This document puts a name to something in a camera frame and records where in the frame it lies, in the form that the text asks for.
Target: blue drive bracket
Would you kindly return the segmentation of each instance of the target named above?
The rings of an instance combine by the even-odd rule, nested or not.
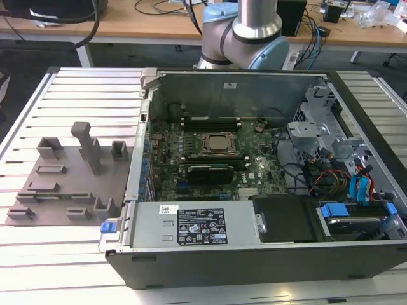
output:
[[[386,204],[386,208],[389,211],[390,215],[397,214],[397,209],[393,203]]]
[[[361,177],[353,175],[349,184],[349,195],[352,199],[357,198],[364,207],[368,206],[366,201],[366,193],[368,192],[369,179],[367,177]]]
[[[100,225],[100,232],[102,234],[111,234],[117,232],[117,222],[103,222]]]
[[[349,212],[344,203],[326,203],[321,207],[322,216],[330,217],[348,217]]]

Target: white sticker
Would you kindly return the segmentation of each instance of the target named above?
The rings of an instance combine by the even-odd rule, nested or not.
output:
[[[223,83],[223,89],[236,89],[237,83]]]
[[[176,214],[177,211],[177,205],[160,205],[160,214]]]

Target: blue cable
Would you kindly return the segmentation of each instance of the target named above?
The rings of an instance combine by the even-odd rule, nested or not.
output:
[[[317,24],[316,24],[315,22],[313,22],[313,23],[314,23],[315,31],[317,32],[317,45],[315,46],[316,48],[315,48],[315,51],[314,51],[314,55],[313,55],[313,57],[312,57],[312,59],[311,59],[310,64],[308,65],[307,70],[311,69],[312,65],[314,64],[314,62],[315,62],[316,59],[317,59],[317,56],[318,56],[317,54],[318,54],[318,50],[319,50],[319,44],[320,44],[320,41],[321,41],[321,37],[320,37],[320,35],[319,35],[318,26],[317,26]]]

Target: aluminum extrusion table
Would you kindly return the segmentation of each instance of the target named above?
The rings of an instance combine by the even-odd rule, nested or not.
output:
[[[69,130],[74,121],[85,120],[102,146],[116,139],[133,146],[140,72],[66,68],[46,74],[0,145],[0,224],[37,160],[35,148],[41,137],[60,137],[62,145],[77,145]],[[364,72],[341,72],[341,76],[353,82],[348,85],[390,144],[396,141],[393,137],[406,139],[404,104],[382,79]],[[385,118],[379,114],[388,114],[392,123],[381,125]],[[400,125],[388,131],[389,124]],[[390,135],[393,131],[403,134]],[[406,147],[394,147],[406,164]],[[94,226],[0,225],[1,304],[44,305],[56,300],[59,304],[327,304],[329,298],[352,304],[407,304],[407,264],[367,280],[134,291],[99,253],[99,238],[99,227]]]

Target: warning label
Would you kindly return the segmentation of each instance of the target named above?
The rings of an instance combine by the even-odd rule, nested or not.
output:
[[[180,246],[228,243],[222,208],[178,210],[177,242]]]

